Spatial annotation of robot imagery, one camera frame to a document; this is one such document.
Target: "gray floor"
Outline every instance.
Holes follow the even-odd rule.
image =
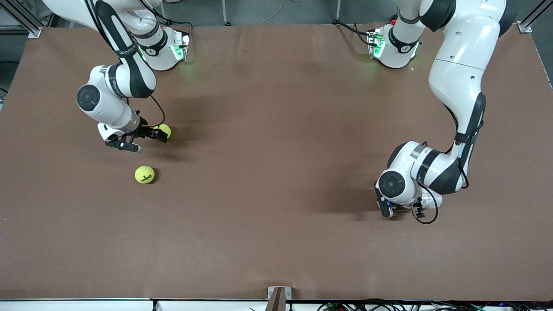
[[[226,0],[227,18],[232,25],[259,24],[270,17],[282,0]],[[517,19],[523,19],[540,0],[519,0]],[[336,18],[336,0],[286,0],[280,12],[268,24],[330,24]],[[340,21],[352,24],[386,22],[396,11],[392,0],[342,0]],[[194,26],[221,26],[224,24],[221,0],[182,0],[165,3],[166,16],[176,21],[191,22]],[[57,22],[57,25],[68,23]],[[553,8],[545,12],[532,26],[534,40],[545,69],[553,75]],[[27,37],[0,35],[0,87],[9,90]]]

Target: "brown table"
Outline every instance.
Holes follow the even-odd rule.
[[[391,70],[333,25],[197,28],[194,61],[156,73],[171,140],[132,154],[74,100],[115,56],[44,29],[0,113],[0,297],[551,299],[553,92],[531,36],[512,28],[484,76],[471,187],[431,226],[378,211],[397,145],[453,140],[427,85],[442,38]]]

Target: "tennis ball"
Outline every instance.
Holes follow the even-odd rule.
[[[146,165],[137,168],[134,172],[134,178],[141,184],[149,184],[154,177],[154,169]]]
[[[158,129],[164,131],[165,134],[167,134],[167,139],[169,139],[169,137],[171,137],[171,128],[167,124],[162,123],[158,126],[154,126],[154,128],[158,128]]]

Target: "brown tabletop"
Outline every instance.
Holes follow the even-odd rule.
[[[430,226],[375,203],[397,145],[453,140],[427,84],[442,39],[391,70],[333,25],[197,28],[194,61],[156,73],[173,136],[133,154],[75,104],[113,53],[44,29],[0,113],[0,297],[551,299],[553,92],[531,36],[507,32],[484,75],[470,188]]]

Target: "logo on tennis ball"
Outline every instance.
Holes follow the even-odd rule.
[[[142,175],[142,177],[144,177],[144,179],[142,179],[141,182],[145,182],[146,180],[152,178],[152,175],[151,174],[149,174],[148,176]]]

